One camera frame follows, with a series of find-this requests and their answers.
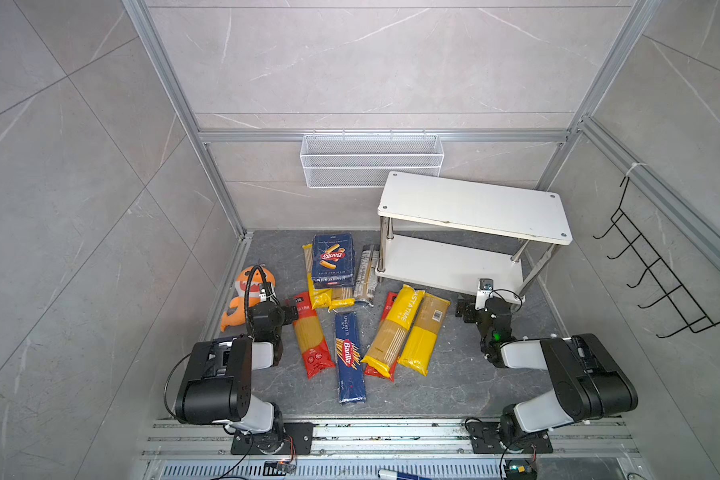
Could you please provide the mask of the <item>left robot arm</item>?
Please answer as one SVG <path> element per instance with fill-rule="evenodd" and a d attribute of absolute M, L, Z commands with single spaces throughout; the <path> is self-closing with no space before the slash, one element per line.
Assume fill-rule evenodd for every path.
<path fill-rule="evenodd" d="M 298 311 L 277 299 L 260 265 L 246 275 L 242 308 L 246 332 L 196 343 L 177 362 L 185 370 L 175 400 L 168 400 L 165 384 L 163 404 L 182 424 L 220 425 L 246 439 L 251 450 L 272 455 L 288 441 L 283 416 L 276 404 L 253 394 L 252 374 L 279 364 L 282 329 L 298 319 Z"/>

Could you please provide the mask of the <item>yellow Pastatime spaghetti bag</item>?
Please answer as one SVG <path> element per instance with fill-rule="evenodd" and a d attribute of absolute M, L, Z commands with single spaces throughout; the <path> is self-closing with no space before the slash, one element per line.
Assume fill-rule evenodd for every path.
<path fill-rule="evenodd" d="M 392 301 L 387 303 L 388 309 L 382 315 L 376 336 L 361 360 L 387 379 L 393 377 L 394 366 L 424 299 L 425 291 L 403 285 L 398 292 L 392 292 L 391 295 Z"/>

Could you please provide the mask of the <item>yellow barcode spaghetti bag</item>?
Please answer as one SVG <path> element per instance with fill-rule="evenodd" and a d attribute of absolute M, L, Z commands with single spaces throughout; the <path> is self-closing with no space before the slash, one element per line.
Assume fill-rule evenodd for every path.
<path fill-rule="evenodd" d="M 424 294 L 398 363 L 427 376 L 429 363 L 450 301 Z"/>

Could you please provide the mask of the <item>red spaghetti bag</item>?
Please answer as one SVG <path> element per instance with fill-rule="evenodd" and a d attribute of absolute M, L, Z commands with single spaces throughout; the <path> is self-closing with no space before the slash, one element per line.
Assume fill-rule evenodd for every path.
<path fill-rule="evenodd" d="M 398 296 L 398 293 L 394 292 L 394 291 L 387 293 L 387 297 L 386 297 L 386 301 L 385 301 L 385 305 L 384 305 L 384 309 L 383 309 L 380 321 L 384 321 L 387 318 L 397 296 Z M 397 363 L 394 362 L 390 368 L 390 376 L 388 377 L 388 380 L 390 380 L 391 382 L 394 381 L 394 372 L 395 372 L 396 366 L 397 366 Z M 372 376 L 372 377 L 385 379 L 385 376 L 381 372 L 379 372 L 376 368 L 374 368 L 373 366 L 371 366 L 369 364 L 365 365 L 364 374 L 368 375 L 368 376 Z"/>
<path fill-rule="evenodd" d="M 335 367 L 326 343 L 317 312 L 313 309 L 308 292 L 292 298 L 297 308 L 298 318 L 293 322 L 294 332 L 305 366 L 308 379 L 312 379 L 323 370 Z"/>

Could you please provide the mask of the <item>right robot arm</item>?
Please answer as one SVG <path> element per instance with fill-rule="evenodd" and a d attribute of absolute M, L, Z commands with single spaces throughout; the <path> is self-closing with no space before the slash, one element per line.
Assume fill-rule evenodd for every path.
<path fill-rule="evenodd" d="M 492 435 L 501 449 L 522 452 L 538 446 L 551 429 L 637 408 L 637 390 L 597 336 L 518 339 L 509 302 L 492 296 L 481 307 L 476 304 L 458 299 L 455 316 L 477 326 L 485 359 L 498 369 L 544 371 L 552 385 L 502 410 Z"/>

